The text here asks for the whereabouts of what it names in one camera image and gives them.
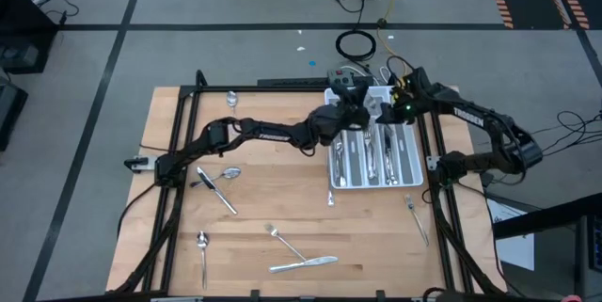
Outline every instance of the metal bracket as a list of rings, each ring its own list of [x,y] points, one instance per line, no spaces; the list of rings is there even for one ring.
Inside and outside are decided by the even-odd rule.
[[[140,173],[142,170],[154,170],[154,164],[157,156],[136,155],[134,158],[123,161],[123,164],[133,173]]]
[[[436,170],[436,164],[439,162],[439,156],[426,156],[426,167],[429,170]]]
[[[387,296],[385,295],[384,290],[376,291],[376,302],[385,302],[387,300]]]

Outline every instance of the wooden table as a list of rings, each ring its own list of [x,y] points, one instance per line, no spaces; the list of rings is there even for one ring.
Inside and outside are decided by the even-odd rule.
[[[167,147],[178,90],[159,87],[154,91],[143,144]],[[291,124],[305,119],[323,103],[321,92],[239,93],[236,115]],[[195,136],[209,121],[230,115],[224,93],[201,94]],[[446,116],[441,117],[441,123],[448,151],[472,153],[463,121]],[[435,141],[430,125],[429,136]],[[435,146],[431,148],[436,154]],[[144,149],[140,153],[161,154]],[[239,214],[232,215],[206,188],[186,187],[169,294],[248,296],[250,290],[259,289],[262,296],[353,297],[374,296],[376,290],[385,290],[387,297],[393,297],[419,296],[427,288],[445,287],[433,213],[420,199],[427,185],[337,191],[336,206],[328,207],[325,163],[324,147],[317,147],[315,156],[307,157],[286,143],[269,141],[248,141],[223,158],[208,156],[197,160],[189,167],[188,182],[198,180],[196,166],[202,166],[212,175],[219,174],[224,167],[241,168],[238,179],[217,181]],[[151,172],[134,175],[129,199],[152,181]],[[462,182],[481,188],[476,175],[469,175]],[[127,214],[107,289],[119,286],[148,250],[159,191],[158,188],[151,191]],[[405,206],[404,195],[408,193],[429,234],[428,247]],[[492,229],[483,197],[462,187],[457,187],[455,194],[467,250],[493,282],[505,290],[496,269]],[[263,224],[267,222],[273,223],[305,257],[337,256],[339,262],[270,274],[269,266],[297,259],[265,231]],[[201,288],[200,251],[196,246],[199,230],[211,236],[207,249],[207,291]],[[462,290],[457,256],[451,246],[450,250],[456,288]],[[161,253],[154,289],[159,287],[163,260]]]

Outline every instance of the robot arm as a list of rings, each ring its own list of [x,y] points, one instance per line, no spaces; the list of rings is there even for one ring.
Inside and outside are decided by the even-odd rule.
[[[431,170],[440,183],[453,183],[468,171],[499,169],[506,174],[520,174],[542,160],[537,143],[512,118],[466,101],[449,87],[431,84],[423,68],[405,76],[404,83],[405,88],[392,90],[393,104],[381,103],[382,115],[377,123],[411,124],[418,115],[435,112],[454,115],[485,130],[491,138],[491,152],[464,155],[452,151],[438,158]]]
[[[251,139],[287,142],[305,153],[313,150],[318,143],[329,146],[341,130],[365,129],[370,120],[370,114],[363,106],[368,86],[364,84],[350,90],[335,85],[332,90],[340,98],[336,105],[322,105],[309,113],[307,119],[294,125],[235,118],[210,122],[197,140],[180,151],[167,153],[157,159],[155,182],[175,186],[182,180],[182,169],[199,157],[213,154],[221,156]],[[232,140],[229,136],[230,125],[239,133]]]

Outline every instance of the silver spoon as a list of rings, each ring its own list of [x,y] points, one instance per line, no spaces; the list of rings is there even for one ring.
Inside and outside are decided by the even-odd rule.
[[[236,117],[236,104],[238,104],[238,95],[235,92],[229,91],[226,95],[226,102],[228,106],[232,108],[232,115]]]
[[[203,290],[207,290],[207,262],[205,261],[205,249],[209,245],[209,235],[204,231],[197,234],[197,246],[200,248],[200,265],[203,274]]]
[[[237,178],[240,174],[241,174],[242,170],[238,167],[227,167],[226,169],[224,169],[224,171],[222,171],[221,174],[219,174],[219,176],[216,176],[214,178],[211,178],[211,181],[215,181],[219,178],[224,178],[224,179],[235,179]],[[196,188],[198,186],[202,186],[205,185],[205,182],[203,181],[196,181],[193,183],[190,183],[190,187],[191,188]]]

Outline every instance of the fork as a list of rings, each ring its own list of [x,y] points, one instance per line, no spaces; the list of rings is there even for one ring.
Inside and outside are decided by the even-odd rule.
[[[364,131],[364,145],[366,146],[366,164],[368,165],[368,179],[376,177],[376,162],[374,160],[374,145],[372,143],[372,126]]]

